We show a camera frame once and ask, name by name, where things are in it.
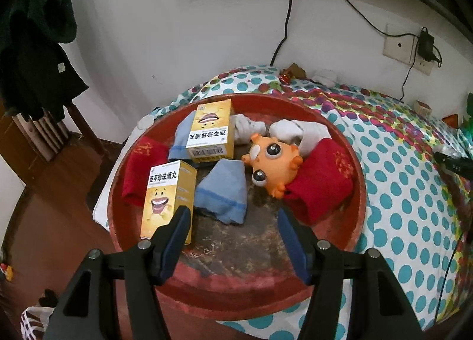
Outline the orange squeeze toy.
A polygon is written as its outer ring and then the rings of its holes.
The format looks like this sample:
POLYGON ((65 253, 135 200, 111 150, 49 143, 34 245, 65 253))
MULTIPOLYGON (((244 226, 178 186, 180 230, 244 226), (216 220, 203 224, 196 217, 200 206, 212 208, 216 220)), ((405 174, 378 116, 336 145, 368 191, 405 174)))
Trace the orange squeeze toy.
POLYGON ((283 199, 286 186, 296 178, 303 163, 299 148, 260 134, 253 134, 250 140, 252 146, 241 160, 252 168, 252 183, 272 198, 283 199))

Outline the large yellow medicine box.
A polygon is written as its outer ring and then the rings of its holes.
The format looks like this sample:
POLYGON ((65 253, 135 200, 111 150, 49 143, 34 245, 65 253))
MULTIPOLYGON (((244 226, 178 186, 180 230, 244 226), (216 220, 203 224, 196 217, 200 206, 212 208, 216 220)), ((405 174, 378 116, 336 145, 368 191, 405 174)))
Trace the large yellow medicine box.
POLYGON ((196 174, 196 169, 182 160, 150 169, 141 238, 151 238, 160 226, 169 224, 179 206, 188 207, 193 216, 196 174))

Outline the wooden chair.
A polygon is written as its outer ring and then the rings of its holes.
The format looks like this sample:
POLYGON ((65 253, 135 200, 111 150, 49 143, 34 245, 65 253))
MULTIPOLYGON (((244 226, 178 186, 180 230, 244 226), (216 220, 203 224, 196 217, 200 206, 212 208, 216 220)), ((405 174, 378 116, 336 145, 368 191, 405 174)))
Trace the wooden chair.
MULTIPOLYGON (((67 106, 71 118, 78 122, 79 131, 88 140, 100 157, 108 157, 109 153, 95 135, 85 118, 74 103, 67 106)), ((42 116, 35 120, 31 116, 22 116, 13 110, 6 110, 5 115, 11 116, 14 124, 26 138, 35 153, 45 162, 50 162, 70 141, 70 131, 63 121, 53 118, 51 112, 43 109, 42 116)))

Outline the crumpled white tissue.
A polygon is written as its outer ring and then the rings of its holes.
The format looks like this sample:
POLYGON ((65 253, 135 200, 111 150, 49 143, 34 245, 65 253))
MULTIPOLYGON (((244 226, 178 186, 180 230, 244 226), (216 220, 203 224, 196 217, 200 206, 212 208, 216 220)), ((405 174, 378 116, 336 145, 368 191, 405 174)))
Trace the crumpled white tissue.
POLYGON ((332 70, 317 68, 314 71, 311 80, 320 83, 323 86, 331 88, 337 84, 338 75, 332 70))

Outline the white sock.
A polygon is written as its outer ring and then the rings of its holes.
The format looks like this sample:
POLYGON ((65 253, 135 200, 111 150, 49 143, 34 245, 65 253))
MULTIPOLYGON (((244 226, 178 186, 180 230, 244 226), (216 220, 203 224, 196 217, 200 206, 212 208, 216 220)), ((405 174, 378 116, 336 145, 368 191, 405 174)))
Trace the white sock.
POLYGON ((230 117, 234 132, 234 143, 239 145, 249 144, 254 134, 266 136, 267 130, 264 122, 256 122, 243 114, 235 114, 230 117))
POLYGON ((271 124, 268 131, 270 137, 296 145, 302 157, 309 156, 321 140, 332 138, 327 126, 319 122, 281 119, 271 124))

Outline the white wall socket plate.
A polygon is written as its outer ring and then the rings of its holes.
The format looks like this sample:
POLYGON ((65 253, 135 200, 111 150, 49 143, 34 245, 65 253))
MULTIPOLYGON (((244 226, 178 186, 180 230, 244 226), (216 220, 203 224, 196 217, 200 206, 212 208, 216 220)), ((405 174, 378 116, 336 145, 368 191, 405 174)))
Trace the white wall socket plate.
POLYGON ((435 61, 426 61, 418 54, 414 57, 414 48, 417 38, 411 35, 405 35, 399 38, 385 37, 383 55, 400 61, 408 66, 414 61, 413 68, 422 72, 426 76, 430 76, 435 66, 435 61))

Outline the red packet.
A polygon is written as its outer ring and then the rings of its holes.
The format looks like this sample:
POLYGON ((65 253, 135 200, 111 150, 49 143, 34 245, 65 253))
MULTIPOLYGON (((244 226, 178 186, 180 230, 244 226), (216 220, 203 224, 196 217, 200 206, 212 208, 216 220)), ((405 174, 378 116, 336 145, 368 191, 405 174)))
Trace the red packet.
POLYGON ((451 114, 448 115, 444 118, 442 118, 442 121, 448 125, 450 128, 458 129, 459 127, 459 117, 457 114, 451 114))

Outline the white mattress edge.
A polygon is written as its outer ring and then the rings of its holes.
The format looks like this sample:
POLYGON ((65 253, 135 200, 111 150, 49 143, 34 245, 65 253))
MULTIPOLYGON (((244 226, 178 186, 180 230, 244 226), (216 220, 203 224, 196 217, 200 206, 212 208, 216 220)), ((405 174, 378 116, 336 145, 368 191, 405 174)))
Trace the white mattress edge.
POLYGON ((135 125, 132 133, 128 136, 121 148, 118 158, 112 164, 111 171, 106 175, 104 185, 99 189, 99 197, 92 210, 93 220, 102 226, 107 233, 110 233, 108 221, 109 201, 113 194, 120 194, 123 188, 123 177, 128 156, 132 151, 135 142, 151 127, 155 117, 152 114, 143 116, 135 125))

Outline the red sock with gold print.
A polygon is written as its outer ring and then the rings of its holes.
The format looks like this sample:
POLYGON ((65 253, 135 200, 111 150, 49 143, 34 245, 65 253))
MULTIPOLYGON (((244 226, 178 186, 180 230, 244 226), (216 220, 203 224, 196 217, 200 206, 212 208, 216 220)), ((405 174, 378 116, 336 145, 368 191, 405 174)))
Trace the red sock with gold print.
POLYGON ((150 170, 168 161, 169 147, 147 136, 139 138, 132 148, 125 166, 123 201, 143 207, 150 170))

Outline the round red tray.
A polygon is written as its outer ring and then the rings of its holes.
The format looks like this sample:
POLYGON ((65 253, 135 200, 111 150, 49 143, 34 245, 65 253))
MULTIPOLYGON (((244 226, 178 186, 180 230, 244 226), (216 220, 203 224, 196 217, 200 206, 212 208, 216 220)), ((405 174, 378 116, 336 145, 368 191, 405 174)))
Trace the round red tray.
MULTIPOLYGON (((347 138, 321 111, 301 100, 290 101, 269 95, 220 95, 181 106, 158 118, 142 135, 170 147, 179 123, 198 104, 230 98, 237 114, 267 125, 280 119, 296 119, 326 124, 338 144, 353 160, 357 177, 354 193, 344 207, 313 226, 340 250, 353 251, 366 217, 366 187, 359 161, 347 138)), ((192 244, 186 245, 173 276, 157 288, 162 305, 171 306, 200 318, 236 321, 285 310, 311 294, 294 273, 277 229, 279 201, 255 191, 250 185, 249 204, 242 226, 225 225, 194 212, 192 244)), ((109 201, 108 221, 114 247, 127 250, 140 239, 143 207, 126 204, 120 194, 109 201)))

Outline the black power adapter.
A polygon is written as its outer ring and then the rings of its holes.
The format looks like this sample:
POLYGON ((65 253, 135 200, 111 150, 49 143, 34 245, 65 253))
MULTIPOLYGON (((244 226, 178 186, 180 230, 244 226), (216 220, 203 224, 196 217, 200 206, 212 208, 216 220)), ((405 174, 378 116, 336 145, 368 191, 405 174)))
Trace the black power adapter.
POLYGON ((438 68, 443 64, 442 55, 435 45, 435 38, 429 33, 426 27, 423 27, 419 34, 417 53, 427 62, 435 61, 438 68))

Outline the white patterned bag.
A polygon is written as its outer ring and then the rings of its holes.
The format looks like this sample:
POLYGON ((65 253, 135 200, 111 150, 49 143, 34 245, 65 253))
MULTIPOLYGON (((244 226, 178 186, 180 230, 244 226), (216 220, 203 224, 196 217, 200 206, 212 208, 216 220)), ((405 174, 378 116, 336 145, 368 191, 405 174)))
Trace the white patterned bag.
POLYGON ((42 340, 48 327, 53 307, 30 306, 21 314, 20 329, 23 340, 42 340))

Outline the polka dot bed sheet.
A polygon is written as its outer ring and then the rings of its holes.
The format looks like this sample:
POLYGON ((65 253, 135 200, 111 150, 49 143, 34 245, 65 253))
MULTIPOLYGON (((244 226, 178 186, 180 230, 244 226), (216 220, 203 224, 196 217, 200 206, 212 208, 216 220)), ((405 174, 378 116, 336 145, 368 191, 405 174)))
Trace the polka dot bed sheet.
POLYGON ((355 247, 381 251, 423 329, 453 314, 472 292, 472 248, 466 235, 472 184, 439 171, 438 145, 471 157, 472 144, 445 123, 407 104, 357 86, 314 80, 281 82, 272 66, 241 66, 194 86, 169 105, 216 95, 265 94, 306 105, 334 124, 360 161, 366 182, 366 220, 355 247))

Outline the light blue sock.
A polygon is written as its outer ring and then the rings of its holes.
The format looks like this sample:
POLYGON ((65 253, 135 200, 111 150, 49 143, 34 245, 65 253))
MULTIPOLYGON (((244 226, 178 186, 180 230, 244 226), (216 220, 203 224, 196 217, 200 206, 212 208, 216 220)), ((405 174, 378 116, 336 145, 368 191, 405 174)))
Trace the light blue sock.
POLYGON ((247 201, 244 163, 221 159, 197 185, 194 207, 224 224, 242 225, 247 201))
POLYGON ((196 111, 189 113, 177 126, 172 147, 169 150, 169 162, 176 160, 190 161, 186 145, 196 111))

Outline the dark hanging clothes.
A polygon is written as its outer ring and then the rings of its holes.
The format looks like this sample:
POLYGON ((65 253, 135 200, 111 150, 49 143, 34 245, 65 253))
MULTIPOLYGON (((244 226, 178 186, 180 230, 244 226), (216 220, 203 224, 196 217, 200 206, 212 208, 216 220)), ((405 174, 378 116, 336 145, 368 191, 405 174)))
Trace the dark hanging clothes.
POLYGON ((1 0, 1 101, 7 114, 37 121, 88 89, 63 49, 77 35, 71 0, 1 0))

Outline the small red-top box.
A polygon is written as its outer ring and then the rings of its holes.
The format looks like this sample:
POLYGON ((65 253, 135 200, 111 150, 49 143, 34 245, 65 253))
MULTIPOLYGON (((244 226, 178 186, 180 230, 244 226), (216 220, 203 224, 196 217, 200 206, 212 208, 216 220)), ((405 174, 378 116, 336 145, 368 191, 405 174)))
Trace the small red-top box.
POLYGON ((422 117, 430 116, 432 113, 430 106, 427 103, 421 102, 419 100, 414 100, 412 107, 414 111, 422 117))

